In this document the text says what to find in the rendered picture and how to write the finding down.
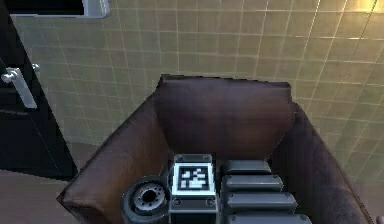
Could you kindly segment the white framed window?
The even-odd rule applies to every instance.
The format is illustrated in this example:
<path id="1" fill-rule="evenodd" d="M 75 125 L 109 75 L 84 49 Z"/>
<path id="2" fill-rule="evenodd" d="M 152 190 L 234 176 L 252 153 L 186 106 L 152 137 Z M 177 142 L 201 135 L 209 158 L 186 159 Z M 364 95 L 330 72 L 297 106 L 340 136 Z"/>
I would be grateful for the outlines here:
<path id="1" fill-rule="evenodd" d="M 25 17 L 105 18 L 110 0 L 0 0 L 8 12 Z"/>

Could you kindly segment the black room door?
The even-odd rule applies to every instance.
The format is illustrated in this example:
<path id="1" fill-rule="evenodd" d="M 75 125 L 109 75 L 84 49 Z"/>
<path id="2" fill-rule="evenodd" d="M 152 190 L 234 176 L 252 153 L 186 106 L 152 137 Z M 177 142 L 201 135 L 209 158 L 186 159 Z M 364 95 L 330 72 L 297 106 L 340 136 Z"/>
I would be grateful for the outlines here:
<path id="1" fill-rule="evenodd" d="M 78 169 L 5 5 L 0 2 L 0 76 L 19 68 L 37 104 L 25 108 L 12 83 L 0 79 L 0 170 L 69 181 Z"/>

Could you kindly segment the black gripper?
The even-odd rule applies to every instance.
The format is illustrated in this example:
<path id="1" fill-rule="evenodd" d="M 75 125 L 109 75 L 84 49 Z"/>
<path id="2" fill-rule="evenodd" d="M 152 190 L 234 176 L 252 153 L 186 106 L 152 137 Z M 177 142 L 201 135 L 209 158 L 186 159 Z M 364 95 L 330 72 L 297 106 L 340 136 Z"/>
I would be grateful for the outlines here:
<path id="1" fill-rule="evenodd" d="M 145 176 L 133 182 L 121 200 L 124 224 L 168 224 L 170 193 L 166 180 Z"/>

